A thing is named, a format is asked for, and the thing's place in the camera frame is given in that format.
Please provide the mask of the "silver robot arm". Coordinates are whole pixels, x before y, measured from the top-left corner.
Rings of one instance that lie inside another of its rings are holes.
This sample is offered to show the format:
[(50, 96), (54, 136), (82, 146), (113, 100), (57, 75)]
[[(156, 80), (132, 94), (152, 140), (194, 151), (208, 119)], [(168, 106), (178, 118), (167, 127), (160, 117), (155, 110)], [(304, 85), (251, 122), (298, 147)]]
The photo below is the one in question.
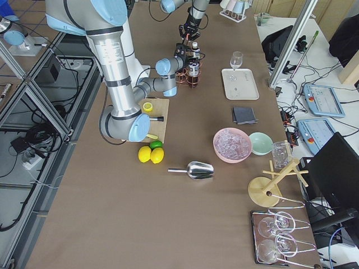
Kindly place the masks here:
[(100, 117), (99, 127), (110, 138), (141, 142), (150, 128), (150, 117), (139, 101), (152, 91), (165, 96), (177, 93), (176, 72), (189, 64), (188, 46), (178, 43), (174, 56), (159, 60), (157, 78), (142, 78), (136, 86), (121, 42), (127, 22), (125, 1), (46, 1), (48, 26), (64, 33), (85, 36), (110, 93), (112, 105)]
[(190, 7), (187, 10), (187, 20), (184, 24), (179, 25), (178, 29), (182, 40), (194, 41), (200, 37), (200, 24), (202, 18), (206, 16), (206, 9), (210, 1), (162, 0), (160, 1), (160, 7), (163, 12), (171, 14), (187, 2), (190, 3)]

